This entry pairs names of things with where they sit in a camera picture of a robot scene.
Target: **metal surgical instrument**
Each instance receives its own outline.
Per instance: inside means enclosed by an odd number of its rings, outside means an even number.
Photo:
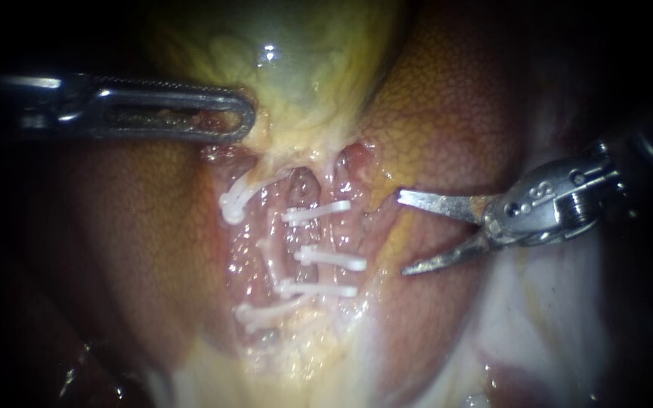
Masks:
[[[478,232],[403,275],[459,264],[510,246],[561,243],[606,215],[635,218],[653,199],[653,110],[608,131],[581,155],[541,165],[504,194],[451,196],[400,189],[405,206],[479,225]]]
[[[154,139],[229,144],[253,127],[230,88],[69,74],[0,76],[0,143]]]

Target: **scissor blade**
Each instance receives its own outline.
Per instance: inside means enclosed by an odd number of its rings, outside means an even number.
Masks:
[[[456,220],[481,225],[483,223],[482,216],[485,206],[497,197],[498,195],[445,196],[442,194],[401,189],[397,202]]]
[[[402,269],[402,274],[417,275],[432,272],[477,258],[479,255],[488,253],[493,249],[494,247],[491,245],[490,240],[480,230],[467,241],[444,254],[405,267]]]

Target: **white suture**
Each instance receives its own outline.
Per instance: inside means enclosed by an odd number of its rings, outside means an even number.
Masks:
[[[312,299],[312,296],[300,296],[291,301],[279,303],[266,308],[254,308],[251,304],[242,303],[236,306],[234,315],[243,325],[247,333],[253,334],[258,329],[269,329],[277,324],[275,319],[289,314]]]
[[[355,272],[367,269],[367,259],[364,257],[337,252],[321,252],[317,251],[316,245],[303,245],[300,250],[294,252],[294,259],[300,261],[304,266],[316,262],[340,266]]]
[[[268,179],[249,185],[249,173],[250,172],[246,172],[242,175],[238,180],[236,180],[234,185],[231,186],[231,189],[228,192],[221,194],[218,198],[218,205],[221,207],[223,219],[229,225],[238,225],[243,222],[243,219],[246,217],[243,208],[251,197],[262,188],[285,177],[285,175],[278,175],[275,179]]]
[[[334,214],[337,212],[347,212],[350,209],[351,203],[347,199],[331,202],[324,206],[318,206],[313,209],[288,208],[286,209],[286,214],[281,215],[281,221],[288,223],[290,227],[298,227],[304,221],[323,217],[324,215]]]
[[[356,286],[323,285],[318,283],[294,283],[293,279],[281,280],[274,290],[282,299],[293,295],[324,295],[340,298],[353,298],[357,295]]]

